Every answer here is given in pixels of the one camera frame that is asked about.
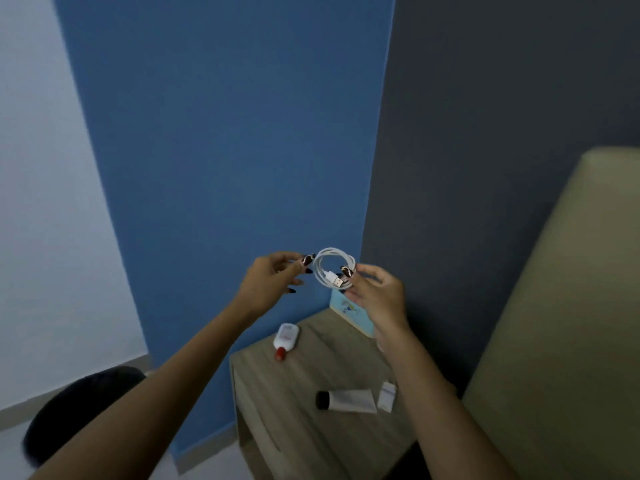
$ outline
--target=bottle cap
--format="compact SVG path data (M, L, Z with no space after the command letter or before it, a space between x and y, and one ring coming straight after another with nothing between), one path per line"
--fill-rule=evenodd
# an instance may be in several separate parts
M276 360L278 362L282 362L284 360L284 357L286 357L287 355L287 350L284 347L278 347L276 350Z
M316 392L316 408L322 411L329 409L329 391Z

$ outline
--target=red cap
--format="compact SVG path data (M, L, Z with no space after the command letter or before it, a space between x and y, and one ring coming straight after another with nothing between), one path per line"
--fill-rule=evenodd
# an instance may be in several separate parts
M287 350L284 347L278 347L276 350L276 360L282 362L284 357L287 355Z

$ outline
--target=white cable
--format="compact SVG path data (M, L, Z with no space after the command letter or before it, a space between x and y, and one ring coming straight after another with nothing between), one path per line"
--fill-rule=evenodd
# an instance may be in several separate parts
M353 256L349 256L347 253L336 248L325 248L316 254L316 259L311 263L311 269L316 275L316 279L327 288L336 288L338 290L346 290L351 288L351 282L344 281L338 277L332 271L325 271L322 268L322 259L325 256L340 256L347 261L347 267L350 270L356 269L356 259Z

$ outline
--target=wooden table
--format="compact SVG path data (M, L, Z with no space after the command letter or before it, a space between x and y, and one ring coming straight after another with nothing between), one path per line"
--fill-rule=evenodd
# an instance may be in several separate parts
M393 412L318 411L316 391L371 389L393 373L374 340L330 309L298 324L284 362L273 336L231 355L237 432L256 479L383 478L415 441L401 398Z

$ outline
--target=painted nail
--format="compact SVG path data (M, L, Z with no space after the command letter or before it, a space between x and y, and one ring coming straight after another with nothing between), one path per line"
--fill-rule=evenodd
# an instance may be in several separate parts
M352 276L353 276L353 271L352 271L352 270L350 270L347 266L340 266L340 270L341 270L341 272L343 272L343 273L344 273L344 275L345 275L347 278L350 278L350 277L352 277Z
M302 266L309 266L316 259L315 254L309 254L302 258Z

